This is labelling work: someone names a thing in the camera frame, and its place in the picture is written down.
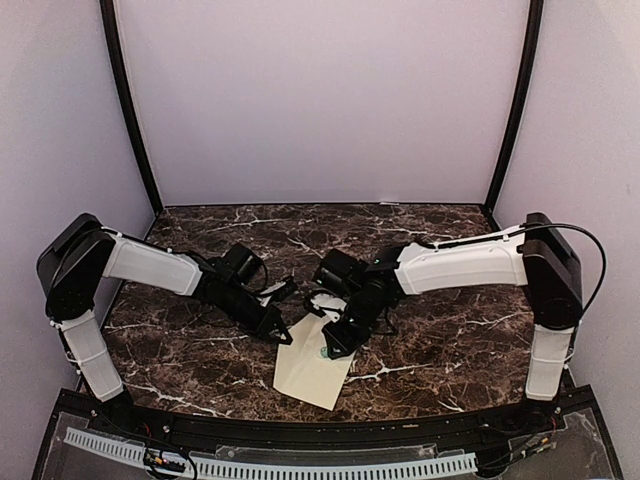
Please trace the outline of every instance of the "white wall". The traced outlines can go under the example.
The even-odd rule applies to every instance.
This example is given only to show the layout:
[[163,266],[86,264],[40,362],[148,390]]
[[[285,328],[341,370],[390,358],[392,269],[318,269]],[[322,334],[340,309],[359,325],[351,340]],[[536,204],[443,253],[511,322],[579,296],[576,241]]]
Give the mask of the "white wall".
[[119,0],[163,200],[484,201],[528,4]]
[[[604,243],[609,275],[572,370],[591,383],[626,478],[640,478],[640,4],[546,2],[531,90],[497,208],[501,225],[542,210]],[[589,295],[597,251],[579,246]]]
[[44,315],[38,255],[83,211],[132,234],[152,212],[98,2],[6,0],[0,10],[0,478],[16,480],[31,477],[60,387],[77,381]]

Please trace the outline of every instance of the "black frame pole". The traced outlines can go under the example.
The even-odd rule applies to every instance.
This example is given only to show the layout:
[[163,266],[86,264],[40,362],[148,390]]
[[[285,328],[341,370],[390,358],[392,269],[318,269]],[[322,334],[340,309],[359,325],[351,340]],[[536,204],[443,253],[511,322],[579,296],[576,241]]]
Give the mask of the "black frame pole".
[[520,121],[524,105],[527,100],[527,92],[531,81],[531,73],[533,72],[533,63],[536,56],[536,48],[538,46],[538,35],[540,33],[540,25],[542,23],[542,8],[544,0],[531,0],[529,4],[529,18],[527,19],[527,31],[524,37],[524,46],[522,48],[522,58],[520,60],[520,69],[518,70],[518,80],[516,81],[516,89],[513,94],[513,102],[511,103],[511,111],[507,120],[507,128],[502,139],[500,154],[496,168],[493,172],[491,185],[487,198],[484,201],[484,209],[488,214],[492,215],[493,210],[498,203],[498,197],[504,184],[504,179],[509,168],[509,161],[513,153],[513,147],[518,136]]
[[102,11],[102,23],[104,25],[104,34],[107,39],[107,48],[109,50],[109,58],[111,60],[111,69],[113,78],[116,82],[118,97],[120,98],[120,107],[124,122],[127,125],[129,140],[133,148],[133,154],[136,157],[136,163],[140,170],[140,176],[147,191],[147,197],[156,215],[164,209],[158,186],[151,171],[151,164],[147,151],[144,148],[140,125],[138,125],[138,117],[133,106],[133,98],[131,97],[131,89],[127,80],[127,71],[124,66],[124,57],[122,56],[122,46],[120,45],[120,36],[118,35],[118,22],[116,20],[116,11],[113,0],[100,0],[100,10]]

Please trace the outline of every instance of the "black cable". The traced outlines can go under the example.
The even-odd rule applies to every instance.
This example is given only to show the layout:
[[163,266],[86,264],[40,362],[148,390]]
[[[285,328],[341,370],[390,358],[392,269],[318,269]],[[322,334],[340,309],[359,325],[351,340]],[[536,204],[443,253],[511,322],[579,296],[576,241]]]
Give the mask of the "black cable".
[[505,453],[504,455],[496,458],[495,460],[492,460],[490,462],[484,463],[482,465],[477,465],[478,468],[489,468],[490,470],[493,469],[497,469],[497,468],[502,468],[502,465],[499,466],[494,466],[491,467],[491,465],[494,465],[496,463],[501,462],[502,460],[504,460],[505,458],[510,457],[511,455],[513,455],[514,453],[522,450],[522,448],[524,448],[531,440],[533,440],[534,438],[536,438],[537,435],[539,435],[542,432],[542,429],[536,431],[535,433],[532,433],[529,437],[527,437],[526,440],[524,440],[523,442],[519,443],[518,445],[516,445],[515,447],[513,447],[511,450],[509,450],[507,453]]
[[535,230],[550,230],[552,228],[573,230],[573,231],[582,233],[583,235],[586,235],[587,237],[589,237],[589,239],[591,239],[591,241],[595,243],[596,247],[598,247],[598,250],[600,251],[600,257],[602,259],[602,269],[600,270],[600,278],[598,279],[598,283],[596,283],[596,287],[594,288],[593,293],[591,294],[591,297],[589,297],[589,300],[587,301],[587,303],[585,303],[582,309],[582,314],[584,315],[589,309],[589,307],[591,307],[591,305],[593,304],[593,301],[596,299],[596,296],[600,292],[600,288],[602,287],[602,283],[604,282],[604,277],[607,273],[607,254],[604,251],[604,246],[602,245],[600,240],[598,240],[598,237],[596,237],[593,233],[591,233],[586,228],[582,228],[577,225],[571,225],[569,223],[550,223],[545,225],[529,225],[529,226],[525,225],[524,228],[521,228],[520,230],[516,230],[515,232],[510,233],[508,234],[508,236],[515,237],[516,235],[520,235],[526,232],[532,232]]
[[123,433],[126,437],[128,438],[134,438],[134,439],[138,439],[140,440],[142,443],[144,443],[145,449],[149,449],[152,443],[157,443],[159,445],[163,445],[165,448],[168,447],[169,451],[172,451],[174,453],[177,453],[178,455],[180,455],[184,460],[186,460],[187,462],[189,462],[191,464],[191,468],[193,468],[193,477],[192,480],[198,480],[198,469],[196,468],[196,464],[193,461],[193,459],[189,456],[188,453],[186,453],[182,448],[180,447],[176,447],[175,445],[171,445],[169,442],[165,442],[163,440],[159,440],[157,438],[149,438],[149,437],[145,437],[143,435],[138,435],[137,433],[132,433],[129,432],[127,430],[125,430],[122,427],[119,427],[118,425],[116,425],[115,423],[113,423],[111,421],[111,419],[107,416],[107,414],[105,414],[100,407],[96,406],[95,411],[102,416],[102,418],[104,420],[106,420],[106,422],[111,425],[113,428],[115,428],[116,430],[118,430],[119,432]]
[[525,458],[528,458],[529,455],[524,455],[524,456],[518,456],[512,460],[509,461],[509,463],[507,463],[506,465],[495,465],[498,464],[499,462],[501,462],[502,460],[504,460],[505,458],[510,457],[511,455],[515,454],[516,452],[518,452],[519,455],[522,455],[522,449],[524,447],[527,447],[527,450],[534,450],[535,448],[538,448],[539,446],[542,446],[541,443],[543,442],[543,440],[546,438],[547,441],[549,439],[551,439],[555,434],[556,434],[556,430],[557,430],[557,423],[554,417],[551,417],[551,422],[553,423],[553,430],[551,432],[550,435],[543,437],[542,439],[540,439],[538,442],[536,442],[536,444],[534,445],[530,445],[528,446],[528,443],[533,440],[537,435],[539,435],[540,433],[542,433],[545,429],[546,423],[544,426],[540,427],[538,430],[536,430],[535,433],[532,433],[529,437],[527,437],[526,440],[524,440],[523,442],[519,443],[518,445],[516,445],[515,447],[513,447],[511,450],[509,450],[507,453],[505,453],[504,455],[490,461],[487,462],[485,464],[482,465],[478,465],[478,468],[484,468],[484,469],[488,469],[488,470],[497,470],[499,468],[506,468],[510,465],[513,465],[514,463],[523,460]]
[[242,285],[242,289],[245,292],[250,293],[254,297],[268,297],[269,295],[273,294],[273,292],[264,293],[264,291],[267,289],[267,286],[269,285],[269,269],[267,268],[267,264],[264,263],[264,260],[262,260],[260,257],[256,257],[256,258],[258,260],[260,260],[260,267],[262,268],[262,271],[264,272],[264,280],[262,281],[262,288],[260,288],[258,290],[251,290],[251,289],[245,287],[244,285]]
[[[533,232],[535,230],[551,230],[553,228],[573,230],[573,231],[582,233],[583,235],[589,237],[589,239],[596,245],[596,247],[598,247],[598,250],[600,251],[600,257],[602,259],[602,269],[600,271],[600,278],[598,279],[598,283],[596,284],[596,287],[594,288],[593,293],[591,294],[591,297],[589,297],[589,300],[587,301],[587,303],[585,303],[584,307],[582,308],[582,314],[584,315],[589,309],[589,307],[591,307],[591,305],[593,304],[593,301],[596,299],[596,296],[600,292],[600,288],[602,287],[602,283],[604,282],[604,277],[607,272],[607,254],[604,251],[604,247],[602,243],[600,243],[600,240],[598,240],[598,237],[596,237],[593,233],[591,233],[586,228],[579,227],[577,225],[572,225],[570,223],[547,223],[547,224],[537,224],[537,225],[523,224],[522,228],[515,230],[511,233],[508,233],[506,234],[506,236],[511,238],[511,237],[516,237],[518,235],[521,235],[523,233]],[[438,243],[437,246],[433,242],[424,242],[420,239],[418,239],[416,243],[418,243],[419,245],[425,246],[427,248],[433,248],[433,249],[438,248],[438,249],[444,250],[447,248],[455,248],[457,246],[463,246],[463,245],[473,245],[476,243],[483,243],[491,240],[501,240],[504,237],[505,237],[504,234],[503,235],[498,234],[498,235],[474,238],[471,240],[465,240],[465,239],[451,240],[447,242]]]
[[391,320],[389,319],[389,307],[385,307],[384,309],[384,323],[387,324],[387,328],[389,330],[387,330],[386,332],[379,332],[376,330],[373,331],[374,335],[382,335],[382,336],[395,336],[398,335],[398,327],[396,327],[393,323],[391,323]]

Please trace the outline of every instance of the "marble table surface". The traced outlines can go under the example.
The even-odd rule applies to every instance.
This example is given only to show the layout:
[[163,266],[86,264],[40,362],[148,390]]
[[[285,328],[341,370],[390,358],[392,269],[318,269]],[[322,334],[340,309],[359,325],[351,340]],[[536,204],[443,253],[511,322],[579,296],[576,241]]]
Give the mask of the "marble table surface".
[[[148,240],[205,258],[241,242],[300,290],[279,305],[288,324],[331,248],[371,260],[420,237],[489,232],[477,206],[258,205],[175,207]],[[519,288],[454,288],[411,297],[393,312],[397,336],[374,336],[355,356],[333,411],[272,388],[277,346],[239,332],[220,311],[169,292],[126,284],[104,335],[139,405],[247,420],[365,421],[472,411],[520,400],[533,315]]]

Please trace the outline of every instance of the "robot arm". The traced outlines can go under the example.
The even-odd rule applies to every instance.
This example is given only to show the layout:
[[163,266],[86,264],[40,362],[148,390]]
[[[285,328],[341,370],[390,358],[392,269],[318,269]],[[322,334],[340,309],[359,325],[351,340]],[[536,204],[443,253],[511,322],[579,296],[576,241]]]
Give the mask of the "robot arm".
[[240,244],[223,257],[205,260],[126,237],[103,227],[93,215],[82,214],[43,252],[37,272],[47,296],[47,315],[73,357],[70,361],[94,396],[105,402],[122,393],[124,386],[93,312],[102,278],[196,298],[220,308],[248,334],[290,344],[292,338],[272,302],[291,294],[296,285],[288,279],[271,293],[249,292],[246,285],[262,266],[262,260]]
[[582,317],[580,261],[543,214],[524,226],[460,240],[392,247],[371,264],[332,250],[314,275],[316,283],[348,303],[340,319],[323,328],[330,358],[350,355],[371,336],[377,318],[408,295],[468,285],[525,287],[534,312],[534,339],[525,395],[556,396],[571,339]]

